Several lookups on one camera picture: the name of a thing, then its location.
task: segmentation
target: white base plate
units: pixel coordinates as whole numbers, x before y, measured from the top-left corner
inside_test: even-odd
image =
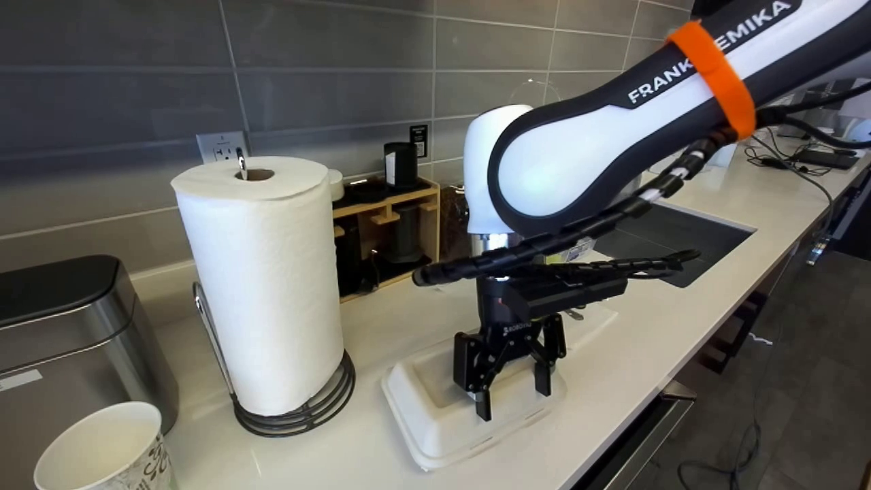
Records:
[[[583,343],[601,332],[611,320],[611,312],[595,309],[587,312],[579,324],[567,321],[568,351],[583,348]],[[474,400],[455,385],[451,365],[455,348],[451,343],[441,343],[398,363],[381,382],[405,448],[421,472],[436,472],[484,452],[543,418],[567,393],[561,363],[550,382],[550,397],[535,393],[530,356],[509,363],[489,388],[493,420],[484,423],[475,418]]]

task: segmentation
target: black container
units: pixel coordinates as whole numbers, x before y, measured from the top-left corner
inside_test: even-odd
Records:
[[[383,144],[383,179],[392,190],[417,190],[417,147],[411,141]]]

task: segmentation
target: orange band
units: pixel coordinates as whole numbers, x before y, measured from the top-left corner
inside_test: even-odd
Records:
[[[689,58],[697,73],[708,83],[718,110],[726,116],[738,139],[756,132],[756,103],[741,83],[723,53],[700,23],[681,24],[669,42]]]

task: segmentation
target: paper towel holder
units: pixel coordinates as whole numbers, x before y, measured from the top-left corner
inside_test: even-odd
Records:
[[[224,351],[218,343],[218,332],[211,324],[210,302],[206,302],[206,295],[199,287],[199,282],[194,282],[194,309],[210,335],[224,385],[225,385],[230,404],[233,404],[233,418],[248,434],[256,434],[263,438],[300,435],[300,434],[308,434],[308,431],[328,423],[331,418],[338,418],[347,407],[353,388],[357,388],[357,370],[353,370],[347,351],[342,351],[342,361],[334,367],[334,373],[326,380],[326,385],[312,397],[308,397],[300,408],[279,415],[279,418],[260,418],[260,415],[245,412],[233,396],[233,382],[228,375],[228,367],[225,367],[225,361],[224,361]]]

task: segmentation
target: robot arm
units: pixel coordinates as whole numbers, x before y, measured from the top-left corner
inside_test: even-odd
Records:
[[[701,28],[756,107],[871,49],[871,0],[731,0]],[[790,110],[753,113],[763,126]],[[693,254],[546,267],[535,258],[595,238],[671,197],[735,132],[726,107],[685,56],[666,43],[624,76],[572,101],[481,116],[466,139],[471,234],[522,234],[513,249],[433,265],[414,283],[475,279],[479,332],[455,337],[455,385],[489,420],[489,385],[505,363],[533,356],[535,393],[567,354],[561,312],[624,295],[629,279],[681,271]],[[648,166],[681,159],[614,197]]]
[[[871,0],[731,0],[701,28],[763,107],[867,53]],[[509,118],[481,118],[481,126],[503,126],[493,147],[467,141],[479,154],[466,156],[466,179],[479,186],[467,197],[484,200],[471,205],[475,234],[535,238],[591,218],[650,165],[726,129],[674,43],[579,98],[501,113]]]

